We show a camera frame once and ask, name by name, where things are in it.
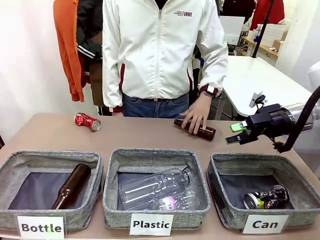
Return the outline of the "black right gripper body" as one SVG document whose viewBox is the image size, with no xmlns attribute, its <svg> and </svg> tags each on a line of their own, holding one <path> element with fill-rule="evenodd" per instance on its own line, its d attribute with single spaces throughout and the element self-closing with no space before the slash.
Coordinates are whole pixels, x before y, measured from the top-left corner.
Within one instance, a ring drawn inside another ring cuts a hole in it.
<svg viewBox="0 0 320 240">
<path fill-rule="evenodd" d="M 255 142 L 264 135 L 271 140 L 287 135 L 295 125 L 289 110 L 277 104 L 259 108 L 242 122 L 245 130 L 239 134 L 239 144 Z"/>
</svg>

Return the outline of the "person's left hand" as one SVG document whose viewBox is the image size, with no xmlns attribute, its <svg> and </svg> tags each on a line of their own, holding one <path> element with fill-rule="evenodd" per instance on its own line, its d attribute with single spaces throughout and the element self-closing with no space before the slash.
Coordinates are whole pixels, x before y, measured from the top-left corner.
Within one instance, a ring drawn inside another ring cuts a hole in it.
<svg viewBox="0 0 320 240">
<path fill-rule="evenodd" d="M 181 127 L 196 135 L 199 129 L 205 130 L 213 96 L 206 91 L 201 92 L 198 99 L 180 115 L 184 118 Z"/>
</svg>

